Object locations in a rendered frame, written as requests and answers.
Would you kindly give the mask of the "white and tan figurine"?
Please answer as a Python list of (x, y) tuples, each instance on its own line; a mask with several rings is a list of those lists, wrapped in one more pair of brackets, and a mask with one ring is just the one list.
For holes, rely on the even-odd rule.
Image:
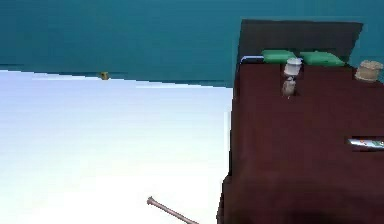
[(295, 78), (299, 75), (302, 66), (301, 58), (289, 58), (284, 68), (286, 76), (282, 86), (282, 94), (290, 98), (295, 93), (296, 81)]

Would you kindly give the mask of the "brown baseball bat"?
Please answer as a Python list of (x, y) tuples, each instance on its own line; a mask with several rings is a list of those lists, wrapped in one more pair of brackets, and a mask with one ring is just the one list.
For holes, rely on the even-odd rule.
[(147, 199), (147, 202), (146, 202), (148, 205), (152, 205), (152, 206), (155, 206), (157, 208), (159, 208), (160, 210), (174, 216), (175, 218), (183, 221), (185, 224), (199, 224), (198, 222), (192, 220), (192, 219), (189, 219), (187, 218), (186, 216), (168, 208), (167, 206), (161, 204), (160, 202), (156, 201), (152, 196), (148, 197)]

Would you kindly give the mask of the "dark red bed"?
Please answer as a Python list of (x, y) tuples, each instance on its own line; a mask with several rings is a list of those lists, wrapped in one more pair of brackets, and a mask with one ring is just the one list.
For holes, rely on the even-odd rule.
[(304, 65), (282, 94), (283, 66), (239, 62), (229, 173), (217, 224), (384, 224), (384, 85), (349, 64)]

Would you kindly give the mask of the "green pillow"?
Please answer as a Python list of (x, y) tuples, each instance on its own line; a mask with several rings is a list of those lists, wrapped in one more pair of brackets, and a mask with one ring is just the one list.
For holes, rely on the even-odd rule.
[(265, 63), (285, 64), (288, 59), (295, 58), (296, 55), (288, 50), (263, 50), (263, 61)]
[(329, 52), (301, 52), (300, 57), (308, 65), (316, 66), (344, 66), (345, 62), (340, 58)]

